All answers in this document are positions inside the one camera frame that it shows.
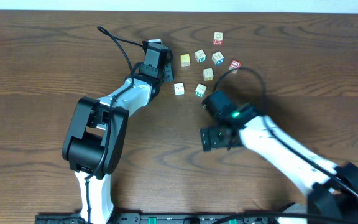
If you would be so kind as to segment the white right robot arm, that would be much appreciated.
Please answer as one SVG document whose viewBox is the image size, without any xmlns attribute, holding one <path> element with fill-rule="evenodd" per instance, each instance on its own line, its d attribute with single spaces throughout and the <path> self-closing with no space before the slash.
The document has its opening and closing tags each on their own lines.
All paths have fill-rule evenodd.
<svg viewBox="0 0 358 224">
<path fill-rule="evenodd" d="M 201 129 L 205 151 L 244 146 L 276 167 L 306 197 L 306 205 L 264 212 L 276 223 L 358 223 L 358 167 L 339 166 L 293 139 L 252 105 L 203 103 L 216 125 Z"/>
</svg>

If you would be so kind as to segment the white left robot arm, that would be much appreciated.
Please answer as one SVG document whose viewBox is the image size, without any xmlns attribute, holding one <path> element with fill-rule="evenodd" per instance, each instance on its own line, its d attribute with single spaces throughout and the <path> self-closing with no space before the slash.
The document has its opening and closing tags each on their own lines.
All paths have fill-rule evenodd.
<svg viewBox="0 0 358 224">
<path fill-rule="evenodd" d="M 114 211 L 111 175 L 122 155 L 129 117 L 173 81 L 171 50 L 147 50 L 123 86 L 110 95 L 82 97 L 62 147 L 81 190 L 79 223 L 107 223 Z"/>
</svg>

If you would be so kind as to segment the red U wooden block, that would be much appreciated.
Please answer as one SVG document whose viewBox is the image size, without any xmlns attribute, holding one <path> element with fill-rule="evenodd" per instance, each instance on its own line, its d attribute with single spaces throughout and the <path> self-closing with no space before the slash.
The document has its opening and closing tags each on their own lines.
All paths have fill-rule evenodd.
<svg viewBox="0 0 358 224">
<path fill-rule="evenodd" d="M 241 67 L 241 65 L 242 64 L 240 63 L 240 61 L 232 60 L 232 62 L 230 63 L 230 66 L 229 66 L 229 72 L 236 74 L 238 72 L 239 68 Z"/>
</svg>

